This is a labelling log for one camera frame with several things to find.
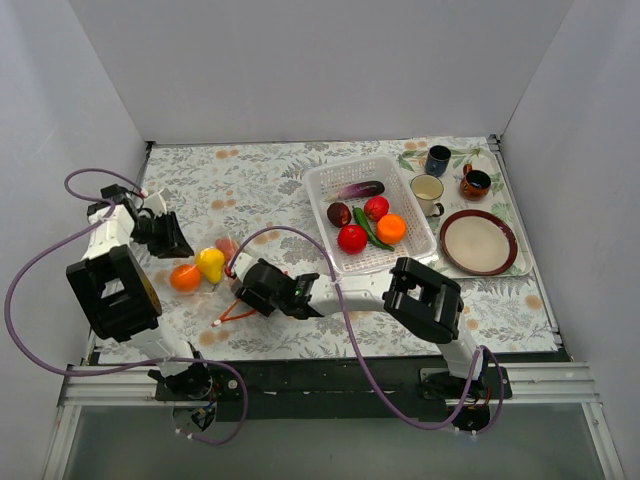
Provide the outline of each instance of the toy fruit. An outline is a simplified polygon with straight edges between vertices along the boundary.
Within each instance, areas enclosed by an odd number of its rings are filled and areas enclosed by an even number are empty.
[[[369,226],[369,222],[367,222],[367,216],[364,214],[361,208],[353,208],[353,218],[355,218],[356,224],[364,228],[364,231],[367,232],[367,237],[369,237],[369,241],[376,247],[382,248],[384,250],[389,250],[390,252],[395,251],[395,248],[393,248],[391,245],[382,243],[380,239],[376,237],[376,235],[373,233],[373,230],[371,230],[371,227]]]
[[[229,237],[216,240],[216,248],[224,254],[225,261],[231,260],[238,250],[238,244]]]
[[[171,286],[182,293],[193,292],[200,286],[201,280],[202,275],[195,265],[178,265],[169,277]]]
[[[217,248],[205,248],[196,255],[196,266],[214,285],[222,280],[222,268],[226,260],[224,253]]]
[[[327,208],[327,218],[334,227],[344,227],[351,221],[351,212],[344,203],[332,203]]]
[[[370,198],[364,204],[364,214],[372,222],[379,222],[382,217],[389,213],[389,202],[386,198],[377,196]]]
[[[407,234],[407,225],[399,215],[389,214],[380,219],[376,226],[376,236],[381,242],[398,243]]]
[[[336,200],[348,200],[350,198],[365,198],[381,195],[384,192],[384,185],[377,180],[369,180],[367,182],[354,183],[343,188],[338,193],[329,195],[325,198],[326,202],[335,202]]]
[[[360,253],[367,246],[367,232],[359,225],[342,227],[338,234],[338,246],[349,255]]]

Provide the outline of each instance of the tray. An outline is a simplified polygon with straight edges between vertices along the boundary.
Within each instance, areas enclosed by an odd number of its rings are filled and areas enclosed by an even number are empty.
[[[496,276],[513,277],[526,275],[533,268],[533,259],[527,249],[524,231],[514,210],[511,194],[506,188],[498,159],[490,151],[481,147],[473,149],[449,148],[452,153],[449,166],[446,172],[439,177],[444,184],[444,194],[440,202],[444,205],[445,212],[441,217],[427,219],[431,230],[436,235],[436,238],[440,238],[440,227],[444,221],[454,213],[462,210],[475,209],[492,213],[513,230],[518,243],[518,254],[514,264],[506,272]],[[398,155],[396,161],[402,168],[403,175],[407,181],[410,182],[415,176],[425,172],[426,155],[427,152],[421,150],[408,150]],[[460,181],[463,177],[462,167],[467,163],[471,163],[475,170],[482,170],[491,177],[491,191],[486,197],[477,202],[468,201],[459,193]],[[476,275],[458,269],[444,255],[440,245],[438,245],[437,256],[431,261],[423,263],[451,278],[476,277]]]
[[[362,253],[348,255],[338,247],[339,229],[327,218],[326,210],[330,204],[325,199],[347,185],[367,180],[379,180],[384,183],[383,195],[389,200],[390,213],[402,216],[407,224],[407,234],[400,243],[394,245],[395,252],[383,250],[369,243]],[[302,181],[311,200],[324,246],[336,270],[341,274],[371,273],[391,268],[398,257],[409,256],[428,262],[435,254],[435,236],[393,157],[375,155],[328,163],[309,170]],[[351,209],[354,206],[363,207],[367,199],[341,201]]]

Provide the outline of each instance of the glass panel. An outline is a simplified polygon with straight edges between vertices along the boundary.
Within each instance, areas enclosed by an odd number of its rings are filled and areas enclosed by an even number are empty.
[[[232,424],[213,424],[221,437]],[[599,479],[578,405],[507,405],[480,438],[424,432],[395,419],[262,420],[229,445],[175,434],[165,407],[85,407],[67,479]]]

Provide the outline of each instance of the blue mug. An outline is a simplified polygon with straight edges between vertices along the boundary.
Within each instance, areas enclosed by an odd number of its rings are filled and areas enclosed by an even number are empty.
[[[442,145],[434,145],[427,154],[427,164],[425,170],[427,175],[439,177],[442,175],[451,160],[451,150]]]

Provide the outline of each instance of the white plate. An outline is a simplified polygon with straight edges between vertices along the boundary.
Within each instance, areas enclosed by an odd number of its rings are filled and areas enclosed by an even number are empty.
[[[518,253],[515,235],[499,218],[481,210],[463,210],[440,230],[442,249],[460,269],[476,275],[498,275]]]

